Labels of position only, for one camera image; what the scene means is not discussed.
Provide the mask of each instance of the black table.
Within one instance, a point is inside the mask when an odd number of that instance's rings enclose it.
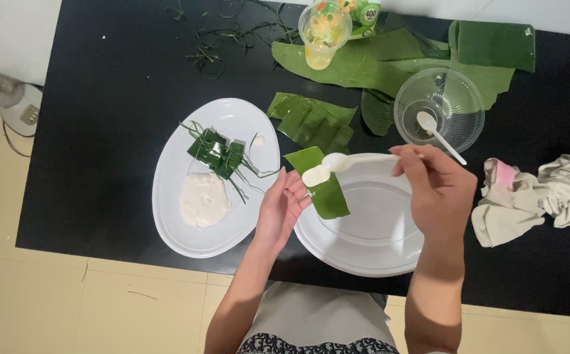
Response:
[[[223,76],[202,78],[186,56],[196,52],[195,22],[204,11],[215,13],[217,2],[183,1],[187,18],[179,21],[165,12],[170,4],[62,1],[17,247],[232,274],[252,235],[224,254],[196,260],[167,247],[154,226],[156,162],[179,120],[224,97],[267,109],[276,91],[344,107],[360,104],[358,89],[321,85],[282,68],[271,73],[271,53],[261,41],[246,54],[235,46],[225,49]],[[293,25],[301,10],[288,5],[283,19]],[[237,21],[249,28],[267,19],[273,19],[271,12],[246,4]],[[407,21],[430,38],[447,40],[450,21]],[[541,164],[570,153],[570,35],[538,31],[536,36],[536,73],[515,73],[510,91],[487,112],[478,141],[463,154],[469,170],[482,179],[489,157],[536,173]],[[384,152],[403,143],[395,129],[372,136],[359,112],[351,126],[352,153]],[[298,149],[282,134],[278,138],[281,153]],[[488,249],[469,225],[462,302],[570,316],[570,227],[551,224],[547,217],[523,237]],[[406,295],[411,274],[346,274],[311,255],[293,234],[270,278]]]

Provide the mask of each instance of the white oval plate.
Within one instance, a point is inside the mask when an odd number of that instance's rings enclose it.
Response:
[[[205,104],[188,116],[184,123],[194,120],[202,128],[212,128],[230,141],[245,143],[245,153],[259,171],[272,172],[280,167],[281,153],[276,132],[268,117],[253,104],[238,98],[223,98]],[[261,146],[250,142],[255,134],[265,137]],[[195,139],[188,131],[178,126],[160,154],[152,190],[152,207],[156,229],[174,251],[192,258],[213,257],[233,248],[255,228],[258,208],[265,191],[276,181],[276,175],[258,178],[249,169],[240,166],[238,171],[248,179],[248,184],[236,174],[231,179],[248,197],[246,205],[229,181],[224,181],[226,196],[232,208],[224,219],[211,227],[186,224],[180,215],[180,194],[189,173],[209,173],[206,165],[195,160],[187,149]]]
[[[392,177],[396,163],[361,163],[336,173],[351,214],[324,220],[313,205],[308,207],[294,230],[309,252],[362,277],[392,277],[415,269],[423,234],[412,220],[409,181],[405,175]]]

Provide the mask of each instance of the plastic spoon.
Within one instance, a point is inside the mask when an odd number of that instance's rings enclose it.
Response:
[[[372,161],[396,160],[396,159],[398,159],[398,157],[395,155],[352,157],[341,154],[339,152],[333,152],[329,155],[326,155],[322,159],[322,165],[326,166],[327,169],[331,172],[343,172],[351,168],[353,164],[369,163]]]
[[[456,150],[453,147],[451,147],[451,145],[449,145],[449,143],[446,140],[444,140],[444,138],[436,131],[437,127],[436,120],[434,119],[434,117],[432,117],[431,114],[424,111],[420,111],[416,115],[416,120],[418,120],[418,124],[420,124],[423,127],[423,129],[434,134],[436,139],[438,139],[442,143],[442,145],[444,145],[447,151],[449,151],[461,164],[466,165],[466,160],[464,160],[462,156],[460,156],[460,154],[458,154]]]

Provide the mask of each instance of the hand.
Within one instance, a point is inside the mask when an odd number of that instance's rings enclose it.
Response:
[[[460,236],[473,206],[477,177],[431,145],[390,149],[401,157],[393,176],[405,173],[412,186],[412,217],[425,238]]]
[[[265,247],[276,257],[285,247],[300,214],[312,204],[306,194],[307,189],[298,172],[286,173],[283,167],[279,178],[265,192],[252,242]]]

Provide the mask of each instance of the person's left hand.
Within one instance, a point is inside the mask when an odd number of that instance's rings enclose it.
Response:
[[[285,247],[300,214],[312,204],[306,194],[298,172],[286,173],[283,167],[276,182],[265,192],[252,242],[276,257]]]

